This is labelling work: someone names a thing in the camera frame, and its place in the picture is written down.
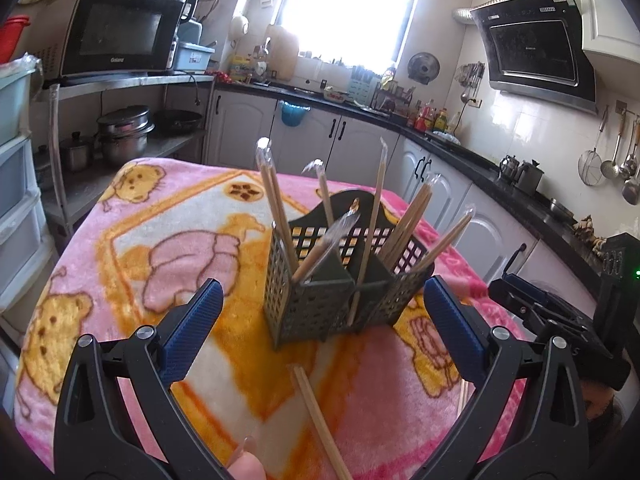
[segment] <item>white cabinet door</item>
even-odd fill
[[[454,243],[455,248],[485,283],[490,283],[502,274],[511,255],[526,244],[510,267],[517,272],[536,244],[536,239],[509,213],[502,209],[478,187],[471,186],[461,205],[456,220],[462,216],[464,205],[473,203],[476,214],[462,236]]]
[[[255,168],[255,143],[269,137],[274,99],[240,92],[216,91],[207,164],[251,170]]]
[[[326,165],[326,177],[338,182],[375,187],[382,150],[380,137],[388,146],[388,156],[393,157],[399,135],[386,128],[346,117],[340,118],[337,135]]]
[[[312,108],[298,126],[291,127],[282,122],[281,103],[271,127],[271,151],[278,173],[299,175],[316,158],[326,163],[337,137],[340,115]]]
[[[411,202],[429,153],[405,137],[398,139],[396,150],[386,168],[385,189],[405,202]]]
[[[542,290],[567,300],[593,318],[596,300],[575,277],[571,269],[544,242],[539,241],[518,271],[518,276]]]
[[[580,0],[583,49],[640,63],[640,32],[620,0]]]
[[[446,162],[431,155],[427,157],[424,179],[428,173],[439,173],[440,179],[433,186],[432,197],[424,212],[424,218],[431,227],[442,234],[451,224],[461,202],[471,187],[471,181]]]

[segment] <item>metal screw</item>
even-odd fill
[[[136,330],[136,337],[138,339],[149,339],[154,334],[154,328],[149,325],[141,326]]]
[[[84,334],[81,335],[78,338],[78,346],[80,348],[84,348],[85,346],[89,346],[91,344],[91,341],[93,341],[94,338],[91,336],[91,334]]]
[[[509,331],[503,326],[495,327],[492,332],[493,332],[495,338],[501,339],[503,341],[508,339],[509,336],[510,336]]]
[[[555,338],[552,339],[552,342],[558,348],[566,348],[566,341],[564,340],[564,337],[560,337],[559,335],[557,335]]]

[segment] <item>window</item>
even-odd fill
[[[300,50],[382,73],[397,60],[414,0],[283,0],[276,22]]]

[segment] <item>table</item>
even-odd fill
[[[279,176],[289,219],[319,203],[318,183]],[[331,192],[353,186],[330,182]],[[390,218],[406,207],[383,193]],[[208,276],[225,290],[225,306],[187,378],[172,392],[204,442],[224,463],[253,435],[274,479],[334,478],[312,434],[287,365],[305,367],[338,448],[355,479],[409,478],[456,418],[460,377],[416,296],[394,327],[380,326],[326,343],[273,351],[262,314],[271,215],[259,174],[142,158],[114,178],[78,229],[42,293],[25,338],[15,423],[52,468],[56,405],[76,338],[128,337],[185,303]],[[437,239],[424,222],[427,246]],[[436,261],[463,301],[491,326],[519,334],[508,313],[454,250]],[[145,450],[162,453],[130,384],[123,394]],[[506,437],[522,394],[518,385],[486,456]]]

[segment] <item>utensil holder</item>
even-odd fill
[[[331,197],[336,218],[345,214],[353,201],[360,202],[360,218],[349,234],[340,241],[338,251],[331,253],[311,279],[292,283],[292,271],[284,243],[273,230],[269,251],[267,279],[264,291],[264,314],[273,346],[292,341],[317,339],[325,341],[340,333],[360,332],[367,326],[393,325],[411,298],[433,273],[434,264],[422,272],[412,267],[427,253],[415,237],[411,237],[389,272],[375,253],[385,243],[394,225],[386,218],[380,205],[374,232],[372,252],[362,285],[356,285],[360,263],[373,209],[374,196],[362,190],[348,190]],[[289,222],[296,255],[304,260],[316,241],[327,230],[322,203],[307,215]],[[349,326],[351,299],[360,291],[360,301],[354,323]]]

